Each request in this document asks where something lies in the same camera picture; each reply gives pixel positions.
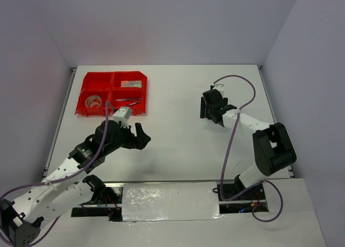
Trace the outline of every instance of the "white table surface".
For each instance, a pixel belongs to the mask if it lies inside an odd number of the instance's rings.
[[[118,149],[93,173],[105,182],[219,180],[230,129],[200,119],[202,93],[217,79],[239,74],[253,82],[257,97],[243,112],[274,123],[256,65],[143,65],[78,66],[64,111],[49,173],[73,148],[94,133],[104,117],[75,115],[82,81],[87,72],[139,70],[148,77],[147,115],[132,116],[142,123],[152,140],[144,150]],[[240,106],[252,97],[252,89],[238,78],[227,78],[225,97]],[[226,179],[233,179],[254,162],[251,140],[235,136]],[[289,178],[284,169],[273,178]]]
[[[203,221],[108,222],[105,217],[71,217],[64,214],[51,233],[37,246],[141,246],[141,247],[325,247],[318,219],[303,179],[274,180],[285,205],[281,216],[271,223],[256,221],[251,213],[226,214]],[[264,185],[272,218],[277,211],[277,193]]]

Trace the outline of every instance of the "white wall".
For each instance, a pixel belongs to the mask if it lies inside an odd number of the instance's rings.
[[[345,243],[345,0],[297,0],[264,63],[328,246]]]
[[[39,181],[70,71],[28,0],[0,0],[0,23],[0,192],[4,193]]]
[[[71,66],[262,64],[295,0],[31,0]]]

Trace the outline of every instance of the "red tray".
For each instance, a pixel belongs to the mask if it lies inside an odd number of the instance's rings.
[[[140,71],[89,72],[84,77],[76,114],[105,116],[105,102],[115,108],[129,106],[133,115],[146,113],[147,77]]]

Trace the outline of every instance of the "wire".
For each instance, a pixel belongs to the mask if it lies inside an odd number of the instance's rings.
[[[104,203],[105,203],[105,206],[106,206],[106,214],[107,214],[107,216],[109,216],[108,215],[108,209],[107,209],[107,196],[105,196],[104,199],[105,199]]]
[[[260,194],[259,193],[257,193],[255,190],[253,190],[254,191],[254,193],[259,197],[259,199],[258,199],[258,202],[256,203],[256,205],[257,204],[259,204],[260,203],[260,200],[261,200],[261,196],[260,196]]]
[[[107,131],[108,131],[108,115],[109,115],[109,106],[114,109],[113,105],[107,100],[106,101],[106,104],[105,104],[105,111],[106,111],[106,121],[105,121],[105,125],[104,125],[104,133],[103,133],[103,136],[102,136],[102,140],[101,140],[101,143],[98,147],[98,150],[97,152],[95,153],[95,155],[93,156],[93,158],[91,159],[91,161],[85,165],[82,169],[80,169],[79,171],[77,171],[76,173],[68,176],[68,177],[64,177],[62,179],[57,179],[57,180],[53,180],[53,181],[50,181],[51,184],[56,184],[56,183],[60,183],[62,181],[67,181],[71,178],[74,178],[76,176],[78,176],[79,174],[81,174],[82,172],[84,172],[86,169],[88,169],[93,163],[94,161],[97,159],[98,155],[101,153],[102,149],[103,149],[103,145],[104,145],[104,142],[106,140],[106,137],[107,137]],[[44,182],[39,182],[39,183],[30,183],[30,184],[26,184],[26,185],[22,185],[22,186],[18,186],[18,187],[15,187],[13,189],[10,189],[8,190],[7,192],[5,192],[1,197],[0,197],[0,201],[5,197],[7,196],[8,194],[14,192],[14,191],[17,191],[17,190],[20,190],[20,189],[25,189],[25,188],[31,188],[31,187],[38,187],[38,186],[44,186],[46,185]],[[54,225],[56,224],[57,220],[59,219],[56,218],[55,221],[52,223],[51,227],[48,229],[48,231],[38,240],[36,241],[35,243],[31,244],[30,246],[34,246],[36,245],[37,243],[39,243],[40,241],[42,241],[46,236],[47,234],[51,231],[51,229],[54,227]],[[0,238],[2,241],[4,241],[6,244],[8,245],[12,245],[12,243],[7,240],[3,235],[2,233],[0,233]]]
[[[109,200],[112,202],[112,204],[116,207],[117,210],[120,210],[120,208],[118,207],[118,205],[116,205],[116,203],[109,197],[109,195],[107,195]]]
[[[260,204],[257,204],[257,205],[255,205],[255,206],[253,207],[253,209],[252,209],[252,215],[253,215],[253,217],[254,217],[256,220],[258,220],[258,221],[260,221],[260,222],[268,223],[268,222],[272,222],[272,221],[276,220],[276,219],[281,215],[282,209],[283,209],[283,207],[284,207],[284,201],[283,201],[283,199],[282,199],[281,192],[279,191],[279,189],[277,188],[277,186],[274,185],[273,182],[271,182],[271,181],[265,181],[265,182],[271,184],[271,185],[274,187],[274,189],[277,191],[278,195],[279,195],[279,198],[280,198],[280,208],[279,208],[279,211],[278,211],[278,213],[276,214],[276,216],[274,216],[274,217],[271,218],[271,219],[267,219],[267,220],[261,219],[261,218],[257,217],[257,216],[254,214],[254,212],[255,212],[255,210],[256,210],[257,207],[259,207],[259,206],[261,206],[261,205],[264,205],[264,203],[260,203]]]
[[[84,215],[88,216],[88,213],[87,213],[87,210],[86,210],[85,206],[83,204],[80,204],[80,206],[81,206],[81,208],[82,208],[82,210],[84,212]]]
[[[242,195],[243,193],[247,192],[248,190],[250,190],[250,189],[252,189],[252,188],[256,187],[257,185],[260,185],[260,184],[262,184],[262,183],[264,182],[264,181],[259,181],[259,182],[257,182],[257,183],[255,183],[255,184],[251,185],[250,187],[248,187],[248,188],[242,190],[242,191],[239,192],[238,194],[236,194],[236,195],[234,195],[234,196],[232,196],[232,197],[230,197],[230,198],[228,198],[228,199],[226,199],[226,198],[224,197],[224,176],[225,176],[226,164],[227,164],[227,160],[228,160],[228,158],[229,158],[229,153],[230,153],[230,149],[231,149],[231,146],[232,146],[233,138],[234,138],[234,136],[235,136],[235,132],[236,132],[236,129],[237,129],[237,126],[238,126],[238,123],[239,123],[240,111],[241,111],[244,107],[246,107],[246,106],[248,106],[250,103],[252,103],[252,102],[254,101],[256,95],[257,95],[257,91],[256,91],[254,85],[253,85],[247,78],[244,78],[243,76],[238,76],[238,75],[235,75],[235,74],[228,75],[228,76],[223,76],[223,77],[217,79],[216,81],[214,81],[213,84],[215,84],[215,83],[217,83],[217,82],[219,82],[219,81],[221,81],[221,80],[223,80],[223,79],[225,79],[225,78],[229,78],[229,77],[236,77],[236,78],[245,80],[245,81],[252,87],[252,89],[253,89],[253,97],[252,97],[252,99],[251,99],[250,101],[248,101],[247,103],[245,103],[245,104],[243,104],[242,106],[240,106],[239,112],[237,113],[237,117],[236,117],[235,124],[234,124],[234,126],[233,126],[233,130],[232,130],[232,132],[231,132],[231,136],[230,136],[230,139],[229,139],[229,144],[228,144],[227,149],[226,149],[226,154],[225,154],[224,163],[223,163],[223,168],[222,168],[222,174],[221,174],[221,176],[220,176],[220,197],[222,198],[223,201],[227,201],[227,202],[236,199],[237,197],[239,197],[239,196]],[[270,182],[270,181],[266,181],[266,182],[268,182],[269,184],[271,184],[271,185],[275,188],[275,190],[278,192],[279,197],[280,197],[280,209],[279,209],[279,212],[277,213],[277,215],[276,215],[274,218],[271,218],[271,219],[268,219],[268,220],[263,220],[263,219],[260,219],[260,218],[258,218],[258,217],[256,217],[256,216],[254,215],[254,210],[256,209],[256,207],[258,207],[258,206],[260,206],[260,205],[262,205],[262,204],[255,205],[254,208],[252,209],[253,217],[254,217],[256,220],[259,220],[259,221],[261,221],[261,222],[271,222],[271,221],[276,220],[276,219],[280,216],[280,214],[281,214],[281,212],[282,212],[282,209],[283,209],[283,205],[284,205],[284,204],[283,204],[282,195],[281,195],[279,189],[278,189],[272,182]]]

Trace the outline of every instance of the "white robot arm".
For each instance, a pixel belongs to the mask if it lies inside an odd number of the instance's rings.
[[[13,201],[0,200],[0,229],[14,247],[31,244],[42,228],[70,209],[88,201],[97,203],[105,195],[116,203],[118,197],[111,188],[95,175],[88,175],[94,168],[105,161],[105,157],[120,147],[142,150],[151,138],[144,133],[140,123],[135,124],[136,136],[131,132],[128,118],[131,110],[122,107],[108,122],[108,129],[103,147],[99,151],[105,132],[103,122],[93,135],[77,145],[69,157],[39,186],[31,188],[24,195]],[[65,180],[58,183],[51,181]]]
[[[239,112],[237,107],[227,103],[223,93],[222,84],[212,85],[211,90],[203,93],[200,118],[234,129],[240,115],[236,133],[253,140],[255,163],[238,175],[235,182],[248,188],[296,161],[296,153],[283,124],[271,125]]]

